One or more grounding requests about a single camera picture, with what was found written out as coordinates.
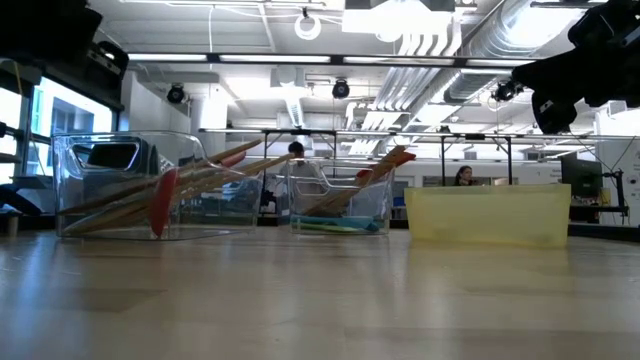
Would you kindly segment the thin blue silicone spatula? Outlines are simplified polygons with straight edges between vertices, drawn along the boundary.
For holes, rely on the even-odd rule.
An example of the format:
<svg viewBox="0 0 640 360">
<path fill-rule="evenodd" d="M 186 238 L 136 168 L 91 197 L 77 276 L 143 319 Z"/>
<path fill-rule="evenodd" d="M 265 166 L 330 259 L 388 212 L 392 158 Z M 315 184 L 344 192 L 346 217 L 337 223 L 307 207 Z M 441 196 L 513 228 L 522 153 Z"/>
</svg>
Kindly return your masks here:
<svg viewBox="0 0 640 360">
<path fill-rule="evenodd" d="M 315 217 L 315 216 L 303 216 L 303 215 L 295 215 L 290 219 L 290 224 L 294 228 L 298 228 L 302 223 L 313 223 L 313 224 L 327 224 L 327 225 L 338 225 L 345 227 L 353 227 L 353 228 L 361 228 L 364 232 L 378 232 L 380 230 L 380 226 L 378 223 L 372 218 L 367 216 L 356 216 L 356 217 Z"/>
</svg>

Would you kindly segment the red slotted spoon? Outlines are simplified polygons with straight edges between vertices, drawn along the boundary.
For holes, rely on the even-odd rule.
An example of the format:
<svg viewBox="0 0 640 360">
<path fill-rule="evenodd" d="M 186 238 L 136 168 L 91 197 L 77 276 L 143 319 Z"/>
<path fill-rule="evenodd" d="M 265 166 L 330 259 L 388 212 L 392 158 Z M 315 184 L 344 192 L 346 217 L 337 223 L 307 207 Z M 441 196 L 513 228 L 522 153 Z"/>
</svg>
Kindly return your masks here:
<svg viewBox="0 0 640 360">
<path fill-rule="evenodd" d="M 242 180 L 246 175 L 227 168 L 244 159 L 245 151 L 230 155 L 217 164 L 202 159 L 164 172 L 151 199 L 148 221 L 152 233 L 160 239 L 169 224 L 171 209 L 183 200 L 213 191 L 225 183 Z"/>
</svg>

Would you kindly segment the LED light bar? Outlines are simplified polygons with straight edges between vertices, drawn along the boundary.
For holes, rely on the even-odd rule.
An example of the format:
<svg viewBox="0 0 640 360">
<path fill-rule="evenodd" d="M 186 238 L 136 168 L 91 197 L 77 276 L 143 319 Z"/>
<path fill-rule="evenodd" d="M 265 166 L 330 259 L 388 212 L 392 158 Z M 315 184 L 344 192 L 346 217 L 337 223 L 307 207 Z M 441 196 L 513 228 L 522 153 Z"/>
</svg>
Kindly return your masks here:
<svg viewBox="0 0 640 360">
<path fill-rule="evenodd" d="M 532 63 L 537 61 L 537 58 L 258 53 L 131 53 L 129 60 L 135 63 L 167 64 L 320 65 L 502 70 Z"/>
</svg>

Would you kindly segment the black computer monitor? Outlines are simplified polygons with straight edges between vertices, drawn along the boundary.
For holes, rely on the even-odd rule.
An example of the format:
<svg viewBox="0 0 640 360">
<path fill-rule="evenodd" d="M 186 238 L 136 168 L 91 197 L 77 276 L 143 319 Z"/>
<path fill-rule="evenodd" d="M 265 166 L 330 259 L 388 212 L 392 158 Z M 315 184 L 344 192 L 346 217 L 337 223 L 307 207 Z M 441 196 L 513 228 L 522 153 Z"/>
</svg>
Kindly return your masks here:
<svg viewBox="0 0 640 360">
<path fill-rule="evenodd" d="M 578 197 L 597 197 L 602 188 L 603 172 L 599 162 L 576 157 L 561 158 L 561 183 L 571 186 L 571 194 Z"/>
</svg>

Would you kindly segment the clear plastic bin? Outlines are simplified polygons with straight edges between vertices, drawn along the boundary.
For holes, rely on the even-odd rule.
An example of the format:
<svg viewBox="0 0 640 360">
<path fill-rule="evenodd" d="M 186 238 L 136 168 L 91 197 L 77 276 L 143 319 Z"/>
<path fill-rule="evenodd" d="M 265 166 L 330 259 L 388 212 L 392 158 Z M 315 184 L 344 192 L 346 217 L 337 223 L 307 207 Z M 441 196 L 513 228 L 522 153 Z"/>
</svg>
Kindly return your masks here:
<svg viewBox="0 0 640 360">
<path fill-rule="evenodd" d="M 294 159 L 285 165 L 290 230 L 298 235 L 382 235 L 389 230 L 395 166 Z"/>
<path fill-rule="evenodd" d="M 214 160 L 189 134 L 54 138 L 56 231 L 64 238 L 174 241 L 255 229 L 261 174 Z"/>
</svg>

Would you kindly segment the black background workstation frame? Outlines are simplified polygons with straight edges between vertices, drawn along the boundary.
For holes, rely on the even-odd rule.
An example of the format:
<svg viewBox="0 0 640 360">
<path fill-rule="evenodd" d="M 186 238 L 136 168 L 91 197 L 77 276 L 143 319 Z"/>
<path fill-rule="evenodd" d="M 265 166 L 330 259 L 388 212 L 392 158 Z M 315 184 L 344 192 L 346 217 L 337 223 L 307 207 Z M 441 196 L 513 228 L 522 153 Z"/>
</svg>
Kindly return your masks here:
<svg viewBox="0 0 640 360">
<path fill-rule="evenodd" d="M 322 129 L 207 129 L 201 134 L 236 135 L 243 140 L 257 137 L 263 142 L 260 157 L 273 157 L 286 140 L 308 146 L 307 156 L 321 159 L 321 151 L 333 161 L 379 161 L 394 147 L 416 155 L 398 171 L 415 186 L 446 185 L 462 165 L 476 177 L 498 184 L 548 184 L 561 177 L 565 157 L 592 160 L 605 172 L 622 169 L 640 171 L 640 136 L 593 134 L 540 135 L 516 133 L 442 133 L 355 131 Z"/>
</svg>

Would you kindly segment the yellow translucent plastic bin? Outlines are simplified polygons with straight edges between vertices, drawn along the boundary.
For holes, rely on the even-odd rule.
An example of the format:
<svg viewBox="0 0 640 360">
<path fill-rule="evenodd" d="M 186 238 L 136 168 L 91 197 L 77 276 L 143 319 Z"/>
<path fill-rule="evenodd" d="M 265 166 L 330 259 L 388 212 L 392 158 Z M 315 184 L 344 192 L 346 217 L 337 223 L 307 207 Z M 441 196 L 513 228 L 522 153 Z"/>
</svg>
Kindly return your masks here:
<svg viewBox="0 0 640 360">
<path fill-rule="evenodd" d="M 567 184 L 407 188 L 408 227 L 416 243 L 563 248 Z"/>
</svg>

